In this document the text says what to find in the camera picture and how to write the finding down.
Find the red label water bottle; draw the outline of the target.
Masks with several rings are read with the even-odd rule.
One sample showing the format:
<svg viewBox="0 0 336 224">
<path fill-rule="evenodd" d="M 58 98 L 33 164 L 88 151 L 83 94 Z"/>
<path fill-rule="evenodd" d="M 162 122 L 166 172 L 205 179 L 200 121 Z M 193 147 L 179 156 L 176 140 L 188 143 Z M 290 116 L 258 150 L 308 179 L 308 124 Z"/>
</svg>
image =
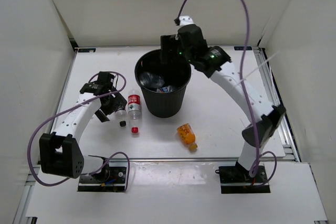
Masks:
<svg viewBox="0 0 336 224">
<path fill-rule="evenodd" d="M 128 94 L 128 118 L 132 134 L 139 134 L 141 121 L 141 98 L 136 89 L 132 89 Z"/>
</svg>

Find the pepsi bottle black cap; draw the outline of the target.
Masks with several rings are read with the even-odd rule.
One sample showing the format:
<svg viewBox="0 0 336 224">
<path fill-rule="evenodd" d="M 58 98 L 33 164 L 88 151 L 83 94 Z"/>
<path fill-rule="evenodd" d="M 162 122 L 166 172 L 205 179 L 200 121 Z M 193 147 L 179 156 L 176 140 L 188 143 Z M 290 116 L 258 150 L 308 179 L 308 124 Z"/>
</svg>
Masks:
<svg viewBox="0 0 336 224">
<path fill-rule="evenodd" d="M 127 112 L 125 109 L 120 108 L 115 112 L 116 118 L 120 127 L 126 127 L 127 125 Z"/>
</svg>

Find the black plastic waste bin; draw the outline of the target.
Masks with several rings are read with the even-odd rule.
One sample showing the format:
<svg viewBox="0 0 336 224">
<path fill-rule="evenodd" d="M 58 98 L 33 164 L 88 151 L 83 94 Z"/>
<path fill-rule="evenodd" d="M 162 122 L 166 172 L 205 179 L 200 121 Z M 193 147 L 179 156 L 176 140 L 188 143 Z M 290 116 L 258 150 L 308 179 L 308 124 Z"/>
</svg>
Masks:
<svg viewBox="0 0 336 224">
<path fill-rule="evenodd" d="M 181 109 L 191 66 L 183 57 L 164 65 L 160 54 L 157 49 L 141 56 L 134 75 L 149 112 L 159 118 L 170 118 Z"/>
</svg>

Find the clear unlabelled plastic bottle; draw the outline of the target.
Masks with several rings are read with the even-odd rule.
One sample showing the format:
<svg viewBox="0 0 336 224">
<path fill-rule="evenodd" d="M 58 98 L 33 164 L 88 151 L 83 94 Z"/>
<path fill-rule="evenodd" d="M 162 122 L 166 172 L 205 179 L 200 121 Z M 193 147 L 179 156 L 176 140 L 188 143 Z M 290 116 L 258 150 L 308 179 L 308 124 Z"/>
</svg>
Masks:
<svg viewBox="0 0 336 224">
<path fill-rule="evenodd" d="M 157 89 L 163 87 L 165 81 L 161 75 L 151 72 L 143 72 L 139 75 L 139 82 L 142 86 L 148 89 Z"/>
</svg>

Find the clear bottle colourful label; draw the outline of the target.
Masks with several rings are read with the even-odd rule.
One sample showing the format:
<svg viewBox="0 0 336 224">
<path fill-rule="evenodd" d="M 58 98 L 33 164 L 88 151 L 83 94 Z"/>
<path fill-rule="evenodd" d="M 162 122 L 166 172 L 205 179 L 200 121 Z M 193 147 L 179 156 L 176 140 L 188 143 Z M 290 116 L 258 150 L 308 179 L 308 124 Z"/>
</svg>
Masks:
<svg viewBox="0 0 336 224">
<path fill-rule="evenodd" d="M 158 92 L 158 93 L 170 93 L 170 92 L 175 91 L 175 89 L 176 89 L 175 86 L 169 85 L 169 86 L 157 88 L 156 92 Z"/>
</svg>

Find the orange juice bottle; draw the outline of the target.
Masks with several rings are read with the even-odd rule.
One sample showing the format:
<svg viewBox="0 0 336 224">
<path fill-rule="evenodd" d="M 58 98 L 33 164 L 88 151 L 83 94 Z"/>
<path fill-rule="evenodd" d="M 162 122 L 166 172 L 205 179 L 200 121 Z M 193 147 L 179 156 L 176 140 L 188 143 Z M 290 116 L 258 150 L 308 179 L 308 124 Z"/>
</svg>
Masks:
<svg viewBox="0 0 336 224">
<path fill-rule="evenodd" d="M 177 133 L 182 143 L 188 148 L 190 152 L 197 151 L 196 136 L 191 126 L 186 123 L 177 128 Z"/>
</svg>

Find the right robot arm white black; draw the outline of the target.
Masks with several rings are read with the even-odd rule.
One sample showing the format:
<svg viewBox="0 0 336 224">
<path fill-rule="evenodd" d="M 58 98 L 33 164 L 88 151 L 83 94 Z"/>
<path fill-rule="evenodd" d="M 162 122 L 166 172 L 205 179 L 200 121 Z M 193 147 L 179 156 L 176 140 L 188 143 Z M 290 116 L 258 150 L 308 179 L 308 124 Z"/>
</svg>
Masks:
<svg viewBox="0 0 336 224">
<path fill-rule="evenodd" d="M 160 61 L 184 60 L 219 85 L 236 102 L 250 124 L 242 131 L 244 145 L 236 163 L 236 177 L 247 182 L 257 174 L 268 140 L 281 123 L 286 109 L 260 95 L 237 71 L 229 54 L 220 46 L 208 46 L 195 24 L 181 27 L 175 35 L 162 35 Z"/>
</svg>

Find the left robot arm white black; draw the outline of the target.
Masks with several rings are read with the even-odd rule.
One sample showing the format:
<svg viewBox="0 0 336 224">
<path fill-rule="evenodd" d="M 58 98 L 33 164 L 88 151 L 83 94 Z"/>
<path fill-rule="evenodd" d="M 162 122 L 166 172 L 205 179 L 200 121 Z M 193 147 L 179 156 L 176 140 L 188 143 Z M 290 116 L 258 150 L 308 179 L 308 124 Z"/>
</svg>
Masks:
<svg viewBox="0 0 336 224">
<path fill-rule="evenodd" d="M 80 138 L 93 116 L 100 122 L 108 122 L 108 115 L 125 109 L 126 99 L 114 86 L 121 75 L 113 71 L 101 71 L 85 83 L 79 91 L 76 105 L 64 112 L 66 118 L 52 132 L 39 139 L 40 165 L 45 174 L 65 178 L 92 175 L 98 182 L 110 176 L 107 159 L 84 156 L 79 147 Z"/>
</svg>

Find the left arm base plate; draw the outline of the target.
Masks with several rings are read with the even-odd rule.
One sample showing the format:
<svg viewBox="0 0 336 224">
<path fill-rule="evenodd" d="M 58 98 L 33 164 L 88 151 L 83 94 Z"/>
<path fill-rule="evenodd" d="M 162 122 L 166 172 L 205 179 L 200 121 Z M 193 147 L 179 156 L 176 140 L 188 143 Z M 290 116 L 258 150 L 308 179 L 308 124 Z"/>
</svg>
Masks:
<svg viewBox="0 0 336 224">
<path fill-rule="evenodd" d="M 77 191 L 90 193 L 124 193 L 128 179 L 127 161 L 110 162 L 104 172 L 81 175 Z"/>
</svg>

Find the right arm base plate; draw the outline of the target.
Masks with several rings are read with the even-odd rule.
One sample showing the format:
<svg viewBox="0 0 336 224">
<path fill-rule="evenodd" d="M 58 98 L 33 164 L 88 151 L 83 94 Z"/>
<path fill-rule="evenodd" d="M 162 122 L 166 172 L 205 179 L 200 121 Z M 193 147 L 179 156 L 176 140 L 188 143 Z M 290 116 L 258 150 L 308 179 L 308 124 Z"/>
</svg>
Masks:
<svg viewBox="0 0 336 224">
<path fill-rule="evenodd" d="M 221 194 L 268 194 L 269 184 L 263 165 L 258 167 L 254 178 L 248 178 L 235 166 L 220 166 L 215 173 L 219 175 Z"/>
</svg>

